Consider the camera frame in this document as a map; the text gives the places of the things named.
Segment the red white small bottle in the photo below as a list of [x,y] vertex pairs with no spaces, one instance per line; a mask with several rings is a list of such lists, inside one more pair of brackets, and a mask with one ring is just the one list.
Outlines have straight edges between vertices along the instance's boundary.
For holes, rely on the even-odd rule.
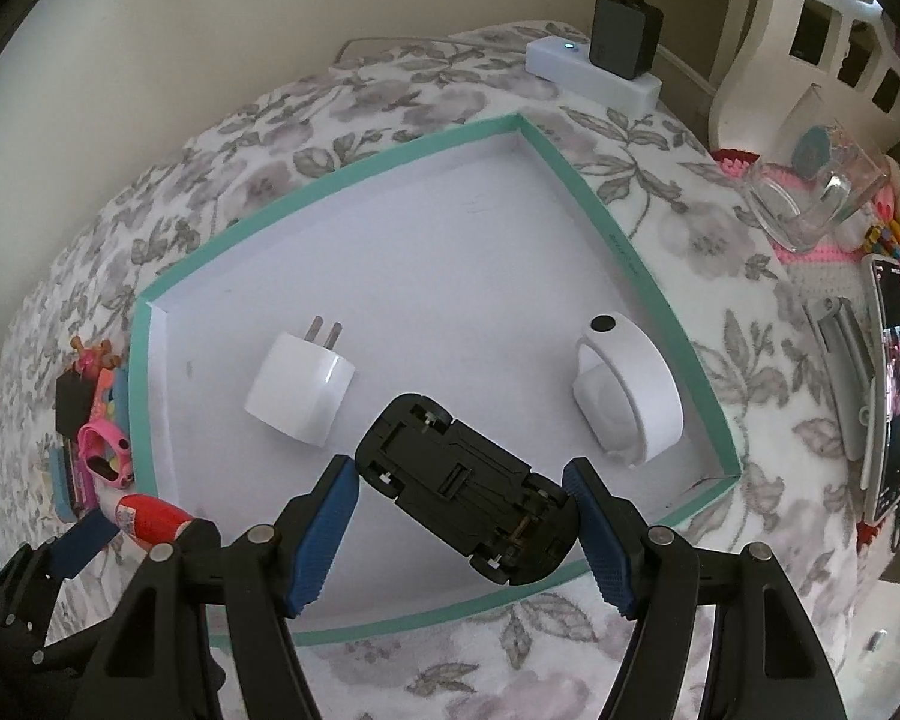
[[107,489],[98,495],[98,508],[110,522],[144,546],[172,543],[193,517],[159,497]]

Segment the red and blue block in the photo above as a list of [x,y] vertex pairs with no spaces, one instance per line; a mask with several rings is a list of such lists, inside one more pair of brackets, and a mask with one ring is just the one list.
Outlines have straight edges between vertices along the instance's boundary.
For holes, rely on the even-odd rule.
[[74,510],[71,483],[69,483],[68,465],[66,465],[66,460],[64,460],[63,449],[59,445],[50,447],[48,468],[50,468],[52,499],[56,516],[64,523],[76,522],[77,514]]

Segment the pink kids watch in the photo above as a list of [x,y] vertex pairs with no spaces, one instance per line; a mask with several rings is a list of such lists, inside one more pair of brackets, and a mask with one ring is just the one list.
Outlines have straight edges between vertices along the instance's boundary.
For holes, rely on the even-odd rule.
[[87,470],[112,488],[134,481],[130,441],[114,422],[92,419],[77,431],[77,455]]

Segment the white smart watch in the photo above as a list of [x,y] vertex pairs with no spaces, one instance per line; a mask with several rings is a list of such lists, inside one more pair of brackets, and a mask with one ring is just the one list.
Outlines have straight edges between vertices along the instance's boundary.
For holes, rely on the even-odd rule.
[[642,328],[594,316],[578,339],[572,395],[608,457],[644,465],[678,444],[685,411],[673,372]]

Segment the white power adapter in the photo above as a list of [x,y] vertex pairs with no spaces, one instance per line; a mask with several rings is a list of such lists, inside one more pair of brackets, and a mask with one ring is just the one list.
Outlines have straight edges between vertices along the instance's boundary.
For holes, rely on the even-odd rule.
[[315,316],[305,335],[281,332],[256,372],[245,411],[291,439],[323,447],[340,412],[356,367],[336,351],[343,324],[333,322],[323,343],[322,316]]

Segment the black toy car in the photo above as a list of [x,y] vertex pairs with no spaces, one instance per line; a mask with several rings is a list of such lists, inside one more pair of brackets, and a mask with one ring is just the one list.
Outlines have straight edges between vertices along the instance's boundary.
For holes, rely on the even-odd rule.
[[365,483],[497,585],[549,577],[577,541],[569,493],[424,395],[402,394],[377,416],[356,465]]

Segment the magenta comb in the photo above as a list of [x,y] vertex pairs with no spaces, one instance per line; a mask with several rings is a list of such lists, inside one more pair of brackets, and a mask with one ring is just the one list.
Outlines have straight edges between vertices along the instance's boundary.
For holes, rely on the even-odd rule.
[[79,486],[79,499],[86,512],[93,511],[98,507],[94,479],[94,473],[87,468],[86,462],[76,458],[74,461],[74,481]]

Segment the black square box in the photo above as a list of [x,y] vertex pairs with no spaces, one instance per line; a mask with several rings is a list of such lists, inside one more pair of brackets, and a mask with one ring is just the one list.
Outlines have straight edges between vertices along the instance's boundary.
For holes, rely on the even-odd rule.
[[74,440],[79,429],[91,419],[97,383],[74,369],[68,369],[55,383],[55,427],[65,439]]

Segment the grey metal phone stand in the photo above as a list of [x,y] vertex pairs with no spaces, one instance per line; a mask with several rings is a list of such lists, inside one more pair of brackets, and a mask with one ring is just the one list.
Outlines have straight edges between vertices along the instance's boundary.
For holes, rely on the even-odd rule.
[[863,460],[868,444],[870,390],[875,372],[862,327],[845,298],[809,301],[806,313],[831,382],[845,455],[850,461]]

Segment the pink haired doll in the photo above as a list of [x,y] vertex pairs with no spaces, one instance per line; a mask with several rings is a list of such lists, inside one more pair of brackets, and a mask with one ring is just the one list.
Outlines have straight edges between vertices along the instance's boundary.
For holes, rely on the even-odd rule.
[[109,340],[86,344],[80,337],[71,338],[71,348],[76,353],[73,371],[80,377],[97,380],[103,371],[111,371],[121,364],[121,358],[113,352]]

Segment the smartphone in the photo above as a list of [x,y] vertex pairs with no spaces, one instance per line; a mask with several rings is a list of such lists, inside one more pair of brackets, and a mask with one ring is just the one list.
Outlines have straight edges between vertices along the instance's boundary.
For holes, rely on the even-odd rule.
[[876,527],[900,501],[900,263],[866,255],[862,271],[873,364],[863,522]]

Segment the white tray with teal rim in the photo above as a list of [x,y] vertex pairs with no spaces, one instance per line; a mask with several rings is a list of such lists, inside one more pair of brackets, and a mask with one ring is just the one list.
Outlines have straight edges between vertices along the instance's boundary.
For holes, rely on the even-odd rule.
[[[608,457],[572,397],[578,339],[622,314],[662,351],[685,432],[640,466]],[[281,332],[343,324],[356,367],[323,447],[245,398]],[[142,291],[130,344],[137,487],[234,539],[352,454],[393,398],[421,394],[557,478],[588,458],[645,518],[679,525],[735,488],[728,419],[628,236],[521,115],[397,146],[234,224]]]

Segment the white plastic chair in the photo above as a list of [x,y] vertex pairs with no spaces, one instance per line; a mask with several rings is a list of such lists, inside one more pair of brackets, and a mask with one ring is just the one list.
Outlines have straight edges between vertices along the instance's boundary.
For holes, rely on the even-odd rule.
[[880,0],[756,0],[710,105],[710,146],[766,153],[809,88],[859,140],[900,142],[900,31]]

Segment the white power strip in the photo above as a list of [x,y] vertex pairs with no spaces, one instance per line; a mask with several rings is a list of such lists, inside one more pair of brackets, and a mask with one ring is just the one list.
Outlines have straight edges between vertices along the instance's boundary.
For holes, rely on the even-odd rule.
[[626,80],[590,62],[589,44],[548,36],[526,44],[525,70],[628,119],[652,114],[662,82],[651,73]]

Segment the black charger plug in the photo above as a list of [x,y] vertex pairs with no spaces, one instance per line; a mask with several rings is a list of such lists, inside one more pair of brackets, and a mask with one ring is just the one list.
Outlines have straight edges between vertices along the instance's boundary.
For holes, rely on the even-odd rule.
[[590,64],[624,80],[652,66],[663,26],[663,11],[635,0],[595,0]]

